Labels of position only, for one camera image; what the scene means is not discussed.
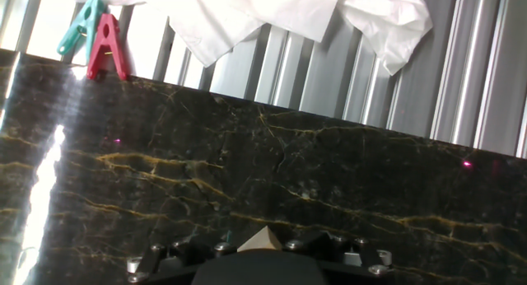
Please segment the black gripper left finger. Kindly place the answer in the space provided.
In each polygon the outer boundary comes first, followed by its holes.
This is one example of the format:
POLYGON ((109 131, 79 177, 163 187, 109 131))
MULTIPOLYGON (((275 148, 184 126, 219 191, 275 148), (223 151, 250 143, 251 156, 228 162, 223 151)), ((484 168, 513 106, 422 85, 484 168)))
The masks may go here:
POLYGON ((191 283, 207 261, 231 255, 237 247, 216 234, 152 241, 142 256, 127 260, 128 283, 191 283))

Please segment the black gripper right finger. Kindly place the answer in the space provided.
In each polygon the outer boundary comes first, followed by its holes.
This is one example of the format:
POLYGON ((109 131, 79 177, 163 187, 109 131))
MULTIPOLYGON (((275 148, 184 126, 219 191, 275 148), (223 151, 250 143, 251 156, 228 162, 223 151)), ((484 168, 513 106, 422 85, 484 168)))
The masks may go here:
POLYGON ((308 231, 286 241, 282 249, 310 256, 329 268, 354 269, 366 275, 392 272, 392 254, 387 250, 377 250, 364 237, 349 238, 328 231, 308 231))

